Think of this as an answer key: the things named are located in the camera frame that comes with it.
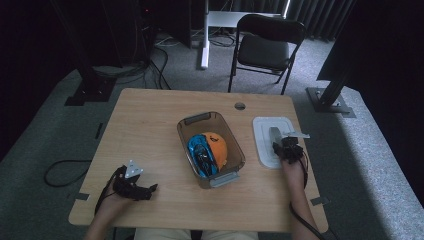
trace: gray floor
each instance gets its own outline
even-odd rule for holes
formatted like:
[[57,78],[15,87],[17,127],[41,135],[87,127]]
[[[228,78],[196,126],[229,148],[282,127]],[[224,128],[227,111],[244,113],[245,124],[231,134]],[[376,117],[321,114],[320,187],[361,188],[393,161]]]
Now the gray floor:
[[[215,40],[228,42],[225,38]],[[197,42],[193,49],[170,45],[160,47],[168,53],[164,76],[172,89],[226,92],[232,48],[211,45],[209,68],[201,70]],[[293,98],[302,131],[311,135],[306,147],[321,196],[331,201],[325,205],[329,225],[339,239],[424,239],[423,208],[360,94],[347,88],[342,91],[356,118],[317,113],[308,99],[305,88],[328,84],[316,78],[331,47],[331,43],[306,40],[286,90],[286,95]],[[161,68],[163,52],[155,50],[152,58]],[[120,78],[109,102],[80,107],[64,106],[81,81],[77,71],[57,85],[0,164],[0,239],[82,238],[86,227],[73,226],[67,220],[82,179],[67,187],[52,188],[44,183],[43,174],[59,160],[91,159],[101,138],[96,138],[99,124],[103,123],[104,130],[120,91],[126,87],[156,88],[158,76],[149,67],[141,75]],[[240,71],[233,92],[279,94],[282,85],[273,81],[274,77]],[[49,180],[66,182],[88,166],[59,166]],[[119,229],[118,239],[125,239],[133,231]],[[335,239],[330,233],[326,236]],[[260,238],[290,236],[260,233]]]

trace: white tray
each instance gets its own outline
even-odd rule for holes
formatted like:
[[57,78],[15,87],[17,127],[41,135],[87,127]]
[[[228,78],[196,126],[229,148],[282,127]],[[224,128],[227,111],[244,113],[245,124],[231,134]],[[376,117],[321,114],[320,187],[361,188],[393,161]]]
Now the white tray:
[[271,127],[278,127],[282,137],[286,136],[284,133],[294,132],[295,130],[291,121],[286,117],[256,117],[253,119],[253,132],[256,148],[258,149],[259,162],[266,168],[278,169],[281,168],[281,163],[272,148],[269,136]]

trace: chair seat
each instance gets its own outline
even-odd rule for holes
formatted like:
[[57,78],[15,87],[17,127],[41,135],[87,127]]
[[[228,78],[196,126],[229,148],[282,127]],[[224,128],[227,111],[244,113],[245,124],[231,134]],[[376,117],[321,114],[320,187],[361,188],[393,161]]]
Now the chair seat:
[[289,64],[289,45],[286,42],[246,35],[240,44],[238,61],[242,65],[284,71]]

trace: desk leg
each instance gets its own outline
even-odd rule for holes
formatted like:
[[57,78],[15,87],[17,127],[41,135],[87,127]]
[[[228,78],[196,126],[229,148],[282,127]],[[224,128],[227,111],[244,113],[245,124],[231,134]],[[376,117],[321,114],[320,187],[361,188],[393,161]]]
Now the desk leg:
[[208,25],[208,15],[209,15],[209,0],[205,0],[205,26],[204,26],[204,39],[203,39],[203,51],[202,51],[202,69],[208,68],[209,62],[209,25]]

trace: wooden table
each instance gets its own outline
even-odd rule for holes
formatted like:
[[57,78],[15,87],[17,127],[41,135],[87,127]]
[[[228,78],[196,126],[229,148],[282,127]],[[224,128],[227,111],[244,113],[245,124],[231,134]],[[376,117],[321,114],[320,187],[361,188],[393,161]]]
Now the wooden table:
[[[244,103],[237,110],[236,103]],[[245,157],[240,179],[201,189],[192,173],[177,132],[177,123],[198,113],[223,115]],[[117,167],[134,160],[144,169],[138,185],[158,183],[150,201],[133,204],[114,223],[120,227],[289,232],[289,196],[281,170],[262,167],[258,160],[253,119],[287,117],[300,131],[288,96],[125,89],[115,106],[69,216],[75,225],[89,225],[107,180]],[[308,199],[319,197],[312,168]],[[322,205],[312,206],[321,232],[328,228]]]

